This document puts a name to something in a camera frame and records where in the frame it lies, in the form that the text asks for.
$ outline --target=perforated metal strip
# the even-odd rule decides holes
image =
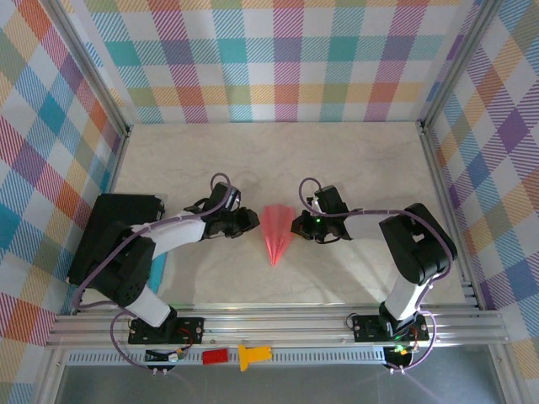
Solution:
[[[192,348],[183,360],[175,364],[202,364],[204,349]],[[273,348],[272,359],[260,364],[385,364],[382,347],[357,348]],[[143,362],[144,349],[130,349],[129,357],[137,363]],[[228,349],[228,363],[239,364],[236,348]],[[68,366],[97,366],[127,364],[113,349],[77,349],[72,350],[67,361]]]

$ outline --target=plaid fabric backdrop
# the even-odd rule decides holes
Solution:
[[[27,403],[120,138],[37,0],[0,0],[0,403]]]
[[[483,295],[539,402],[539,0],[505,0],[435,140]]]
[[[447,74],[449,73],[451,67],[453,66],[453,61],[461,51],[462,46],[465,44],[464,38],[466,37],[468,31],[473,26],[473,21],[478,15],[478,11],[483,5],[485,0],[474,0],[472,8],[470,8],[470,11],[468,12],[468,15],[466,16],[466,19],[464,20],[464,23],[462,24],[461,28],[458,31],[458,35],[455,38],[455,42],[453,42],[453,45],[451,46],[451,49],[449,50],[449,53],[447,54],[446,59],[444,60],[444,63],[441,66],[441,69],[438,71],[438,75],[436,76],[435,83],[433,84],[432,88],[429,91],[429,95],[427,96],[426,102],[423,105],[423,108],[421,109],[421,113],[419,114],[418,119],[422,120],[425,118],[427,111],[430,108],[430,105],[432,104],[432,101],[434,100],[436,94],[440,90],[441,84],[445,81],[447,78]]]
[[[63,1],[125,114],[194,123],[416,120],[480,0],[84,3]]]

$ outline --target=red cone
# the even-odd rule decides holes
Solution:
[[[294,208],[284,205],[271,205],[262,214],[262,235],[268,248],[271,266],[274,267],[292,241],[290,229],[296,217]]]

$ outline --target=floor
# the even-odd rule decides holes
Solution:
[[[299,215],[297,186],[313,176],[334,184],[350,209],[420,201],[441,221],[413,123],[136,125],[115,191],[166,194],[174,214],[208,196],[219,171],[259,214],[284,204]],[[159,295],[170,304],[383,301],[398,272],[380,220],[366,217],[364,236],[352,242],[319,246],[295,237],[275,268],[260,228],[182,246],[168,255]],[[463,300],[457,271],[427,298]]]

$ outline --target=red object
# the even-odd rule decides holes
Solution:
[[[274,267],[292,241],[290,229],[296,212],[284,205],[271,205],[264,208],[262,214],[262,234],[268,249],[271,266]]]
[[[202,353],[202,364],[224,364],[228,362],[228,349],[215,349]]]

